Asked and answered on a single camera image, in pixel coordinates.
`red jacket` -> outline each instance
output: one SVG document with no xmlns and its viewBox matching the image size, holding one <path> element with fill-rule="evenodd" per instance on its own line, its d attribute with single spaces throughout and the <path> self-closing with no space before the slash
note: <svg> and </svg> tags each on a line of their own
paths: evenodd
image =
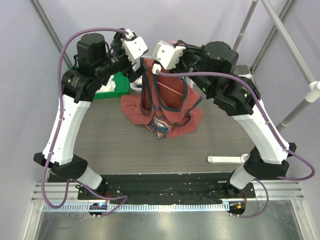
<svg viewBox="0 0 320 240">
<path fill-rule="evenodd" d="M 196 130 L 203 113 L 200 108 L 195 107 L 202 101 L 202 97 L 184 80 L 153 74 L 153 59 L 140 60 L 144 60 L 149 69 L 142 76 L 142 92 L 141 95 L 121 97 L 123 113 L 133 124 L 145 125 L 155 132 L 159 139 L 176 137 Z"/>
</svg>

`white wall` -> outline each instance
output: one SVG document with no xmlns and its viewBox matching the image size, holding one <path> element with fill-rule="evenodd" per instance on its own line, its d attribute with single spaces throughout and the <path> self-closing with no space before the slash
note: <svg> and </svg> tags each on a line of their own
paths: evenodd
<svg viewBox="0 0 320 240">
<path fill-rule="evenodd" d="M 58 51 L 27 0 L 0 3 L 0 238 L 21 239 L 58 106 Z"/>
<path fill-rule="evenodd" d="M 320 76 L 320 32 L 318 0 L 297 1 L 285 20 L 285 27 L 317 80 Z M 256 78 L 271 119 L 278 124 L 297 106 L 309 91 L 286 45 L 278 35 L 256 71 Z M 320 100 L 309 106 L 284 131 L 284 138 L 297 144 L 297 153 L 316 168 L 316 175 L 301 182 L 301 189 L 312 212 L 315 230 L 320 227 Z M 310 173 L 307 166 L 289 158 L 290 176 L 303 177 Z"/>
<path fill-rule="evenodd" d="M 234 45 L 252 0 L 39 0 L 62 42 L 82 29 L 129 28 L 142 36 L 152 53 L 159 40 L 181 39 L 200 46 L 210 41 Z M 272 0 L 279 12 L 285 0 Z M 252 65 L 272 21 L 258 3 L 239 47 L 239 64 Z M 76 42 L 69 57 L 76 54 Z"/>
</svg>

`printed graphic on garment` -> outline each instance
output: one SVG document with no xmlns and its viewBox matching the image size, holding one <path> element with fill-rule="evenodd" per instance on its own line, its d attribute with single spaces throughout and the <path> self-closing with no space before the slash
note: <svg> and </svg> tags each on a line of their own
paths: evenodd
<svg viewBox="0 0 320 240">
<path fill-rule="evenodd" d="M 168 125 L 165 121 L 157 119 L 156 115 L 154 116 L 153 120 L 156 125 L 156 134 L 158 136 L 158 139 L 166 138 L 167 132 L 170 131 L 171 126 Z"/>
</svg>

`red hoodie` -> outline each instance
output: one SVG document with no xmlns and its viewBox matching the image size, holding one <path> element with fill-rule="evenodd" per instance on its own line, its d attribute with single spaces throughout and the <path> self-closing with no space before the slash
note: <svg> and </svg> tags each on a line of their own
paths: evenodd
<svg viewBox="0 0 320 240">
<path fill-rule="evenodd" d="M 172 138 L 196 130 L 203 113 L 200 108 L 195 107 L 202 101 L 202 97 L 184 80 L 153 74 L 154 60 L 140 59 L 141 62 L 143 60 L 149 70 L 142 76 L 141 96 L 123 95 L 123 113 L 133 124 L 145 125 L 155 132 L 159 139 Z"/>
</svg>

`gray tabletop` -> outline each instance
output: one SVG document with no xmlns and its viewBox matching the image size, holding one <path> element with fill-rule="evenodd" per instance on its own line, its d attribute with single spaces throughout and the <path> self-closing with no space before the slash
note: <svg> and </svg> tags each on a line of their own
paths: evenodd
<svg viewBox="0 0 320 240">
<path fill-rule="evenodd" d="M 253 143 L 242 127 L 203 97 L 203 116 L 196 131 L 158 139 L 123 114 L 120 98 L 92 102 L 82 121 L 74 154 L 98 174 L 230 172 L 237 165 L 210 164 L 208 156 L 241 156 Z"/>
</svg>

